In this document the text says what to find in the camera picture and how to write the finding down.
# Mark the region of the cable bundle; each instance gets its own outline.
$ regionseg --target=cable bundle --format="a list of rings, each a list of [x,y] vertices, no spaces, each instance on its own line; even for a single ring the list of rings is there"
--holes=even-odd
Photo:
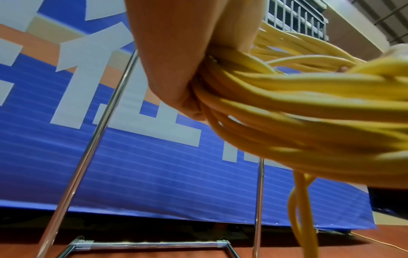
[[[254,45],[251,54],[210,46],[192,90],[223,140],[293,169],[289,219],[304,257],[316,258],[307,192],[316,177],[408,188],[408,59],[364,62],[267,23]]]

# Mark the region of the wooden floor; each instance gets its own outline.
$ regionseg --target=wooden floor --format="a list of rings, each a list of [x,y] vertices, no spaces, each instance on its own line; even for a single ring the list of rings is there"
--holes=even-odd
[[[378,230],[356,231],[380,241],[408,249],[408,226],[379,226]],[[146,232],[85,232],[87,239],[99,241],[190,241],[187,235],[157,235]],[[0,257],[33,258],[38,248],[36,244],[41,230],[3,229],[0,230]],[[60,232],[56,244],[48,253],[49,258],[55,258],[64,250],[67,243],[78,236],[76,230]],[[290,233],[263,233],[261,258],[301,258],[301,248],[296,244]],[[233,241],[232,245],[242,258],[251,257],[251,239]],[[360,237],[345,237],[319,234],[320,257],[322,258],[408,258],[408,253],[375,243]],[[224,258],[227,255],[219,250],[170,251],[170,252],[104,252],[76,253],[73,258]]]

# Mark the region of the metal stand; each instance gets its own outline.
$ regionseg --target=metal stand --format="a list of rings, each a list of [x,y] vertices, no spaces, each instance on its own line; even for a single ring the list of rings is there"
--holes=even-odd
[[[66,188],[63,197],[61,198],[57,209],[55,210],[52,218],[45,229],[44,234],[40,240],[40,249],[36,255],[36,258],[44,258],[48,252],[48,249],[53,244],[55,237],[60,228],[61,222],[64,219],[65,214],[68,211],[69,205],[74,197],[82,178],[85,175],[86,170],[98,148],[99,142],[103,136],[103,133],[108,126],[109,120],[122,96],[122,93],[128,83],[130,75],[136,65],[138,59],[137,51],[135,50],[130,57],[129,63],[127,64],[125,71],[120,79],[118,87],[115,89],[107,107],[104,111],[101,120],[96,127],[96,130],[92,136],[92,139],[88,143],[85,152],[78,163],[75,173]],[[261,217],[262,217],[262,196],[264,188],[264,159],[259,161],[259,172],[258,172],[258,190],[257,190],[257,201],[256,201],[256,218],[255,218],[255,241],[254,241],[254,252],[253,258],[258,258],[258,252],[261,242]],[[229,241],[210,241],[210,242],[158,242],[158,243],[129,243],[129,242],[94,242],[86,241],[83,238],[77,238],[72,241],[67,248],[57,256],[57,258],[68,257],[72,252],[77,251],[89,251],[89,250],[106,250],[106,249],[167,249],[167,248],[224,248],[229,254],[234,258],[240,258],[234,248],[231,246]]]

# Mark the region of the ceiling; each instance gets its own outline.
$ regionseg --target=ceiling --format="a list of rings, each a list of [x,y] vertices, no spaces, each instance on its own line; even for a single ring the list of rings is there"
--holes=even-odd
[[[386,37],[390,45],[408,43],[408,0],[348,0]]]

